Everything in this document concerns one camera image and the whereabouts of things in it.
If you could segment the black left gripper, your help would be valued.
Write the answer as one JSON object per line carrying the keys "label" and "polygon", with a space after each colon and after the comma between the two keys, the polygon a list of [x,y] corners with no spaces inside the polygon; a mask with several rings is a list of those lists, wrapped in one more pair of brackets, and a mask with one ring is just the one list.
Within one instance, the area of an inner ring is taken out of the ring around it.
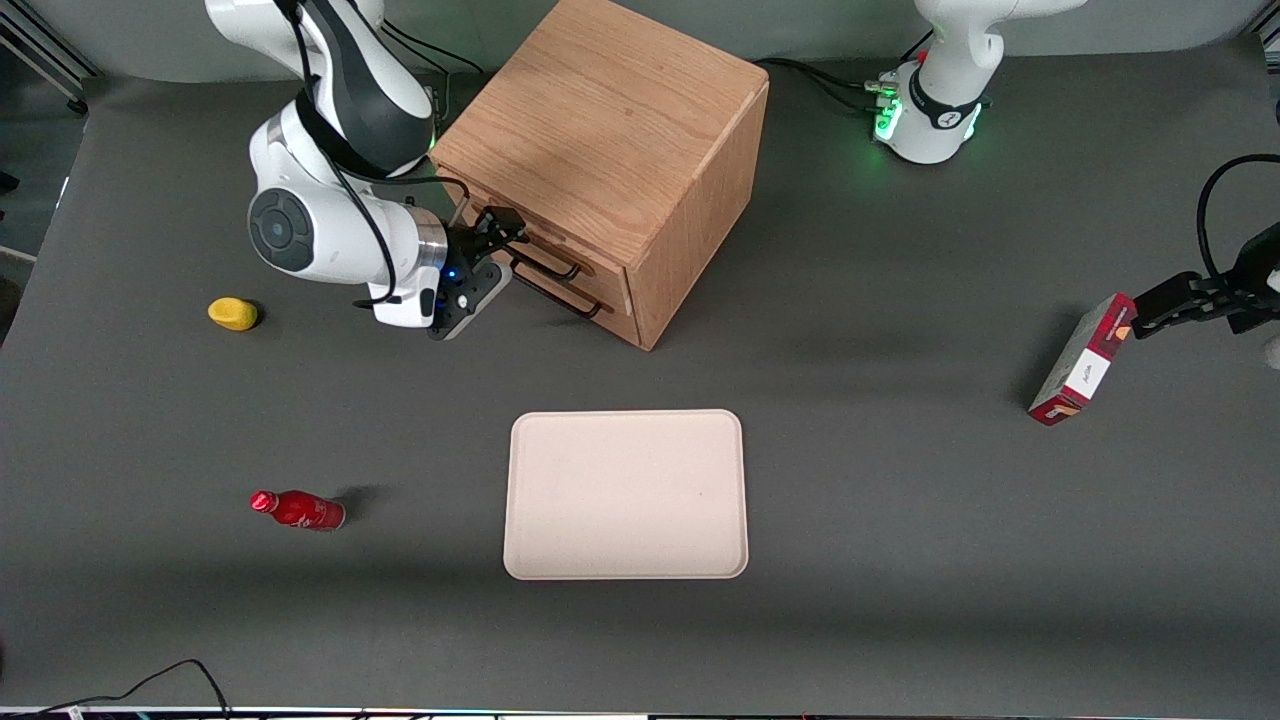
{"label": "black left gripper", "polygon": [[[1277,269],[1279,223],[1275,223],[1242,246],[1228,272],[1230,284],[1196,272],[1181,272],[1160,286],[1160,299],[1135,299],[1133,334],[1146,340],[1174,325],[1221,316],[1229,316],[1233,334],[1276,322]],[[1235,313],[1236,299],[1231,288],[1245,310]]]}

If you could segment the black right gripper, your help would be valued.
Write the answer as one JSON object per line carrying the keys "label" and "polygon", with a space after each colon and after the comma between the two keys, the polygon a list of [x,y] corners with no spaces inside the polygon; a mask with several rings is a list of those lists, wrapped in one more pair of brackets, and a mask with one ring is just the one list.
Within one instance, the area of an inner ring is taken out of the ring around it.
{"label": "black right gripper", "polygon": [[428,295],[436,341],[454,338],[513,278],[492,255],[513,242],[526,242],[526,223],[512,208],[485,206],[475,232],[448,232],[448,251],[435,290]]}

